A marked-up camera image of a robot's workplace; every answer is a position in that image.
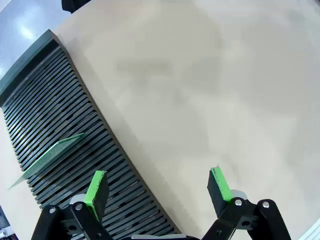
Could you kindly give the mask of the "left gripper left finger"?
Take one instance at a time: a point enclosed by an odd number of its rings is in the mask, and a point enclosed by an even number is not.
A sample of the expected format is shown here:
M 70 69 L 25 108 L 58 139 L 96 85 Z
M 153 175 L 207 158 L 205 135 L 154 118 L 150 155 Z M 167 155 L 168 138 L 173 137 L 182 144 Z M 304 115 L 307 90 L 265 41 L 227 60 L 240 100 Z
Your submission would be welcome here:
M 87 240 L 111 240 L 102 225 L 109 193 L 107 172 L 97 170 L 87 192 L 73 196 L 67 207 L 47 205 L 42 209 L 31 238 L 70 240 L 83 234 Z

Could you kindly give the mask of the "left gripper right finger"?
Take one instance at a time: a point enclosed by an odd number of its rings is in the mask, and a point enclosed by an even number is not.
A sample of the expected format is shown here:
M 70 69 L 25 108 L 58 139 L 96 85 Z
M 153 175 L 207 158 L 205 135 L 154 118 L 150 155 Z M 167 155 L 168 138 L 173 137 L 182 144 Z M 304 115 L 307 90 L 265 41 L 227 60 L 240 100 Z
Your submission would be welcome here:
M 262 199 L 253 204 L 235 194 L 219 166 L 209 170 L 207 189 L 217 219 L 202 237 L 204 240 L 230 240 L 236 230 L 247 231 L 252 240 L 291 239 L 276 203 Z

